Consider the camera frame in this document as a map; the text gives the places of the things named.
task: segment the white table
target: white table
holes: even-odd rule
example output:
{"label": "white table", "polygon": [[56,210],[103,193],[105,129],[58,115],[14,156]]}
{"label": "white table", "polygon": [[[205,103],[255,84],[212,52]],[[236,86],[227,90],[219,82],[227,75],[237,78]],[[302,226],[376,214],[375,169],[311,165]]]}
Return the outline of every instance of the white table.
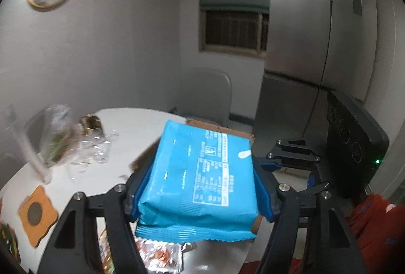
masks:
{"label": "white table", "polygon": [[[100,110],[99,116],[104,131],[113,129],[119,133],[118,141],[111,145],[109,161],[104,164],[92,163],[78,179],[70,180],[66,165],[52,167],[52,181],[44,185],[45,192],[53,207],[62,214],[72,195],[83,191],[87,196],[107,192],[130,176],[130,164],[162,134],[167,120],[185,123],[186,119],[170,113],[141,108],[110,108]],[[9,224],[17,235],[21,266],[25,271],[37,272],[42,254],[51,236],[53,226],[37,248],[31,247],[24,232],[18,209],[41,181],[32,168],[26,164],[1,189],[3,208],[0,220]],[[104,219],[97,220],[99,234],[105,228]],[[236,274],[249,252],[251,241],[223,243],[203,241],[196,250],[184,255],[184,274],[188,273],[229,273]]]}

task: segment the red fabric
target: red fabric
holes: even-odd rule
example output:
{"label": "red fabric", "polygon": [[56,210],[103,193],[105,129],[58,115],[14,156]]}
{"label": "red fabric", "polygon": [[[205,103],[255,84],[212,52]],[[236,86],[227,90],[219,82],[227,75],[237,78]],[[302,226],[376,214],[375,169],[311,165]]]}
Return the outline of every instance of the red fabric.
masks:
{"label": "red fabric", "polygon": [[[405,206],[387,212],[389,204],[372,194],[347,218],[368,274],[405,273]],[[258,265],[245,263],[239,274],[254,274]],[[300,274],[300,265],[301,260],[293,258],[289,274]]]}

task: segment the metal bolt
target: metal bolt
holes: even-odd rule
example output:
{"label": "metal bolt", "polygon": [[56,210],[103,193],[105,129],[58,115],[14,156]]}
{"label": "metal bolt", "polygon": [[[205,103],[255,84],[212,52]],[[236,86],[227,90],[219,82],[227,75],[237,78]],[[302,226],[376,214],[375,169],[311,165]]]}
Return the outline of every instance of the metal bolt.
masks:
{"label": "metal bolt", "polygon": [[283,182],[279,185],[279,190],[281,190],[283,192],[287,192],[290,190],[290,186],[289,186],[289,184],[286,184]]}
{"label": "metal bolt", "polygon": [[322,191],[321,192],[321,196],[325,199],[328,200],[332,197],[332,193],[329,191]]}
{"label": "metal bolt", "polygon": [[74,198],[76,201],[80,201],[83,197],[84,197],[84,193],[83,193],[83,192],[77,192],[77,193],[75,193],[74,196],[73,196],[73,198]]}
{"label": "metal bolt", "polygon": [[116,187],[114,187],[114,191],[116,191],[118,193],[124,192],[125,189],[126,189],[126,186],[124,184],[118,184],[118,185],[116,185]]}

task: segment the wooden coaster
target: wooden coaster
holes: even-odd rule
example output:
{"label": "wooden coaster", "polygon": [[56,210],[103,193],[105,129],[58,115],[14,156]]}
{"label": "wooden coaster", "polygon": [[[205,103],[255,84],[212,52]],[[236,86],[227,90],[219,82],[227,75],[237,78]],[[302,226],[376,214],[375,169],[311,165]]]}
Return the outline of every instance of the wooden coaster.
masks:
{"label": "wooden coaster", "polygon": [[41,185],[23,202],[18,216],[34,248],[39,245],[41,239],[48,234],[49,229],[58,219],[58,213]]}

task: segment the blue package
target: blue package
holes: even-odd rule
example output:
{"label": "blue package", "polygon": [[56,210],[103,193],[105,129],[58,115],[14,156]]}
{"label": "blue package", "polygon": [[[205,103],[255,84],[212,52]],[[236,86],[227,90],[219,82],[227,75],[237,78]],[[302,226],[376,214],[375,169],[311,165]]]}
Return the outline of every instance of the blue package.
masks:
{"label": "blue package", "polygon": [[136,235],[150,240],[255,238],[249,140],[168,121],[138,210]]}

